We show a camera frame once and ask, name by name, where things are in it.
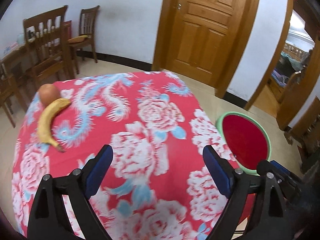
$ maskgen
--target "pillow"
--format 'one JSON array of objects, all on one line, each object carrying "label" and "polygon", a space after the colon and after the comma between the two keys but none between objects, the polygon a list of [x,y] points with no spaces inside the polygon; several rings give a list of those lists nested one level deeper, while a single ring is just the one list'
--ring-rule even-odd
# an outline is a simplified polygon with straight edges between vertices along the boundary
[{"label": "pillow", "polygon": [[88,35],[81,35],[81,36],[78,36],[78,37],[74,37],[72,39],[69,39],[68,42],[69,43],[78,43],[78,42],[82,42],[84,41],[86,38],[88,38],[89,36]]}]

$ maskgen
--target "banana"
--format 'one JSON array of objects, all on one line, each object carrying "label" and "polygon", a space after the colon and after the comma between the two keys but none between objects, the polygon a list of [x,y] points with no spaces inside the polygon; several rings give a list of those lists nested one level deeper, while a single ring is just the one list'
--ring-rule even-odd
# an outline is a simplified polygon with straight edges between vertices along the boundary
[{"label": "banana", "polygon": [[55,147],[58,151],[64,152],[62,146],[52,138],[51,135],[51,122],[52,119],[63,109],[67,108],[71,104],[70,99],[59,98],[49,104],[41,113],[38,121],[37,134],[39,141],[42,143],[49,143]]}]

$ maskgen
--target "white wall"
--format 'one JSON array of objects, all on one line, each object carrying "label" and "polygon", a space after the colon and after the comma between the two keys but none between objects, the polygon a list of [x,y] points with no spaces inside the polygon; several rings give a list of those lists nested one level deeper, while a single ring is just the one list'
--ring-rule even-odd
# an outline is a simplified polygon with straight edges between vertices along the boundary
[{"label": "white wall", "polygon": [[304,36],[304,33],[291,32],[290,30],[285,42],[296,46],[297,48],[302,49],[305,52],[308,52],[315,46],[315,43],[313,42],[311,37],[309,38]]},{"label": "white wall", "polygon": [[23,19],[69,5],[65,20],[72,20],[76,36],[80,10],[100,5],[96,51],[152,63],[161,4],[162,0],[13,0],[0,20],[0,58],[23,32]]},{"label": "white wall", "polygon": [[259,0],[253,28],[227,91],[248,101],[267,70],[284,25],[288,0]]}]

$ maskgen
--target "plastic basin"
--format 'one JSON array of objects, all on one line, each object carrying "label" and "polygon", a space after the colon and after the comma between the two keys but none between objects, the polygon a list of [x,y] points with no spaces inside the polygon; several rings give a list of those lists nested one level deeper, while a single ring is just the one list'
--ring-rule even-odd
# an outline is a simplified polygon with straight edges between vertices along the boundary
[{"label": "plastic basin", "polygon": [[216,127],[239,167],[247,174],[258,175],[258,163],[261,160],[270,161],[270,139],[263,127],[251,117],[238,112],[227,112],[219,117]]}]

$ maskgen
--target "chair backrest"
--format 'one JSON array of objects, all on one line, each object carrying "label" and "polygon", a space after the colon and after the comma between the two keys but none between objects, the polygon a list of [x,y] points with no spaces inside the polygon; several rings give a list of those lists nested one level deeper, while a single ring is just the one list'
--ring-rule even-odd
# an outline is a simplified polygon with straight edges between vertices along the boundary
[{"label": "chair backrest", "polygon": [[79,20],[79,35],[94,36],[94,26],[99,8],[100,5],[90,9],[81,10]]},{"label": "chair backrest", "polygon": [[[44,64],[62,56],[63,22],[68,5],[23,20],[27,52],[32,66]],[[35,36],[28,38],[28,31]],[[37,62],[33,61],[31,51],[36,51]]]}]

